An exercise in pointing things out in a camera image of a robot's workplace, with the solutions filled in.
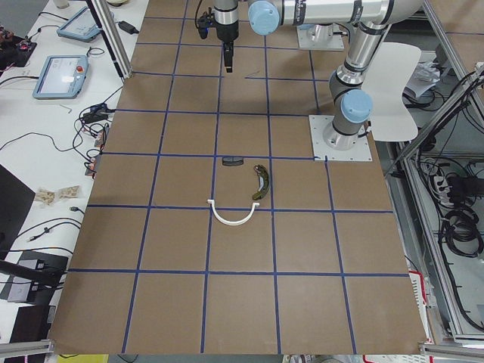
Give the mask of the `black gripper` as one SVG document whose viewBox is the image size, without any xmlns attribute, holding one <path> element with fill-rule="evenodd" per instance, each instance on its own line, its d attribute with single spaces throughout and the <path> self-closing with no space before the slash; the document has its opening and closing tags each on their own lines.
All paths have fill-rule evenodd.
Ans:
<svg viewBox="0 0 484 363">
<path fill-rule="evenodd" d="M 224 67 L 227 73 L 233 72 L 234 43 L 239 35 L 238 8 L 214 8 L 216 34 L 223 43 Z"/>
</svg>

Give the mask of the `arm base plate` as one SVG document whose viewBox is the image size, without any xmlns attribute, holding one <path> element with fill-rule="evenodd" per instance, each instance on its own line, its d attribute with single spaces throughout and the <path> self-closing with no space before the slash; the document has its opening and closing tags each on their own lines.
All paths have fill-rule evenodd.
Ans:
<svg viewBox="0 0 484 363">
<path fill-rule="evenodd" d="M 297 27 L 299 48 L 319 51 L 343 51 L 343 32 L 335 24 L 306 24 Z"/>
<path fill-rule="evenodd" d="M 333 116 L 310 115 L 309 128 L 315 161 L 371 162 L 371 150 L 365 128 L 345 136 L 333 128 Z"/>
</svg>

